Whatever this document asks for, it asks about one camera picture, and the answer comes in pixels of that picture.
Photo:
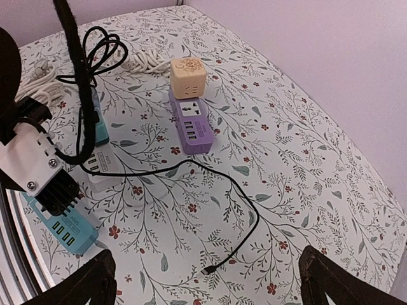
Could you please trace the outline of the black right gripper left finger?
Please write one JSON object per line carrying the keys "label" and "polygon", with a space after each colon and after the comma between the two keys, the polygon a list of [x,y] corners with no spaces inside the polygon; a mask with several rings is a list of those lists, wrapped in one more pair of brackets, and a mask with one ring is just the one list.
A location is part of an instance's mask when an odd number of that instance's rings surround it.
{"label": "black right gripper left finger", "polygon": [[112,253],[104,249],[64,281],[25,304],[114,304],[117,292],[115,271]]}

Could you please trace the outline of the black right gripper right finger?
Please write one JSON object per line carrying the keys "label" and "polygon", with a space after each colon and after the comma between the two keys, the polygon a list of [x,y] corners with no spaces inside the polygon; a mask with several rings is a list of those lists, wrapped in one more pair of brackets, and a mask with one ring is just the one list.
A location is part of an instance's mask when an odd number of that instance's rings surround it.
{"label": "black right gripper right finger", "polygon": [[299,258],[303,304],[405,304],[356,278],[308,245]]}

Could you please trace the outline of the teal power strip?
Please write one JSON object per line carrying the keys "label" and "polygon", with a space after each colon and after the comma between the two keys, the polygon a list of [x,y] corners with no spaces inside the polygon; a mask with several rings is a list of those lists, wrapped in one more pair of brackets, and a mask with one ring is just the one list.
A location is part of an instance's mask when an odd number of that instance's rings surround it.
{"label": "teal power strip", "polygon": [[99,237],[98,231],[76,209],[64,215],[52,216],[36,198],[22,193],[48,231],[72,254],[83,255]]}

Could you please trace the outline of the white power strip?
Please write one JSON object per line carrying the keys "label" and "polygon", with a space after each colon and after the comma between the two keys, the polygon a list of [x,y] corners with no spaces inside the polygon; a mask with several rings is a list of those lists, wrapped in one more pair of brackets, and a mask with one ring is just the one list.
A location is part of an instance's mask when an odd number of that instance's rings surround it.
{"label": "white power strip", "polygon": [[83,166],[90,172],[98,173],[98,175],[88,173],[90,188],[95,193],[103,192],[124,181],[123,177],[108,177],[102,175],[102,173],[113,173],[119,170],[117,157],[114,155],[110,141],[103,146],[95,146],[93,153],[87,161],[83,163]]}

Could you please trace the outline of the teal charger plug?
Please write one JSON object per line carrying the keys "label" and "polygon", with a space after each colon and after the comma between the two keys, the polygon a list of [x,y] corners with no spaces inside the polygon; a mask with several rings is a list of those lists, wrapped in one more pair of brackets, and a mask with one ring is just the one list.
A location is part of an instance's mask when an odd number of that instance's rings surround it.
{"label": "teal charger plug", "polygon": [[95,117],[95,146],[100,147],[109,142],[109,133],[102,115],[95,111],[94,117]]}

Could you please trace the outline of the light blue charger plug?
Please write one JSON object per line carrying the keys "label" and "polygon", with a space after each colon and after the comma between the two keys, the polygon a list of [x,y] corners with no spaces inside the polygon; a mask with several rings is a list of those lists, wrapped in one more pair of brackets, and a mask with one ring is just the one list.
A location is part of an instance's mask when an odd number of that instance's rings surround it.
{"label": "light blue charger plug", "polygon": [[102,112],[101,106],[100,106],[100,98],[97,93],[97,90],[94,87],[91,87],[91,93],[92,93],[93,106],[94,106],[95,110]]}

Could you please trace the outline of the purple power strip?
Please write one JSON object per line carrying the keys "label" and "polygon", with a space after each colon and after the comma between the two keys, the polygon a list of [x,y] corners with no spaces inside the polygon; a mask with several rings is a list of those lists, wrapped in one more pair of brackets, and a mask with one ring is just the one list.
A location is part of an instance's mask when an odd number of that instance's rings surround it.
{"label": "purple power strip", "polygon": [[176,119],[183,152],[187,155],[208,153],[214,138],[202,101],[198,97],[179,100],[169,90],[169,104]]}

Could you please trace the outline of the beige cube socket adapter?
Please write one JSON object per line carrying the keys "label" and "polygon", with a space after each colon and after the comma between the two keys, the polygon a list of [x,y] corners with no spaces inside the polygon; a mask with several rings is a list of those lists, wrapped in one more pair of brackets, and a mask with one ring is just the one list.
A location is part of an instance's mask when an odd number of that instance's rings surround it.
{"label": "beige cube socket adapter", "polygon": [[207,71],[196,57],[175,58],[170,61],[170,88],[178,100],[204,95]]}

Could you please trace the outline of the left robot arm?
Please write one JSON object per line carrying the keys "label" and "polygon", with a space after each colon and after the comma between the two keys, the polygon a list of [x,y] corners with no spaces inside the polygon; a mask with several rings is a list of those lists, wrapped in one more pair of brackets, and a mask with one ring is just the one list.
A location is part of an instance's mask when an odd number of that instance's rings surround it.
{"label": "left robot arm", "polygon": [[49,108],[31,97],[17,99],[22,75],[18,46],[10,34],[1,29],[1,143],[6,145],[14,136],[12,122],[29,118],[37,123],[51,119]]}

